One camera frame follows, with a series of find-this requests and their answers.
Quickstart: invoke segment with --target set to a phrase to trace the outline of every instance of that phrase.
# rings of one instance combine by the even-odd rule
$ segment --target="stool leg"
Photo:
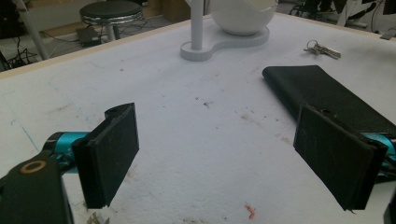
[[[116,39],[121,39],[119,27],[118,26],[113,26],[113,31],[114,31],[114,36],[116,37]]]
[[[105,26],[106,28],[106,34],[107,34],[107,41],[111,42],[116,40],[116,37],[114,36],[114,31],[113,31],[113,26],[107,25]]]

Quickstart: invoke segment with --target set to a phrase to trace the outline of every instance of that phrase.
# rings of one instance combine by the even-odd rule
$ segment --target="white lamp pole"
[[[191,49],[202,49],[204,0],[186,0],[191,8]]]

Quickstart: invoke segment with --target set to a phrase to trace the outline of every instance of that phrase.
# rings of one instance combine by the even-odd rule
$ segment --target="white table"
[[[366,210],[344,212],[295,152],[295,122],[262,69],[318,64],[396,123],[396,44],[277,14],[263,46],[193,63],[178,56],[189,27],[0,74],[0,176],[51,134],[90,131],[108,108],[135,102],[140,151],[111,206],[96,211],[110,223],[383,223],[395,183],[376,185]],[[304,52],[312,39],[342,58]],[[64,183],[76,223],[86,223],[94,211],[83,206],[78,176]]]

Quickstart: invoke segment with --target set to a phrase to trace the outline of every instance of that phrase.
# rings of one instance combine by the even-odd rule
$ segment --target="black plastic part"
[[[77,29],[76,33],[79,43],[83,48],[102,44],[100,36],[96,33],[93,27],[88,27],[86,29]]]
[[[74,223],[58,163],[48,151],[15,166],[0,180],[0,223]]]
[[[317,65],[270,66],[262,75],[295,119],[301,104],[308,104],[332,111],[356,132],[396,135],[396,125]]]
[[[388,149],[310,105],[301,107],[294,147],[344,210],[365,208]]]
[[[384,214],[385,224],[396,224],[396,190]]]
[[[134,104],[106,111],[106,119],[73,144],[88,208],[109,206],[139,150]]]

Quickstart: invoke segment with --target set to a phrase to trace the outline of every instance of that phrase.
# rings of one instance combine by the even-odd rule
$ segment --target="metal stool seat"
[[[106,1],[88,4],[79,11],[81,20],[89,25],[106,27],[107,38],[120,39],[117,25],[143,18],[142,8],[137,3],[128,1]]]

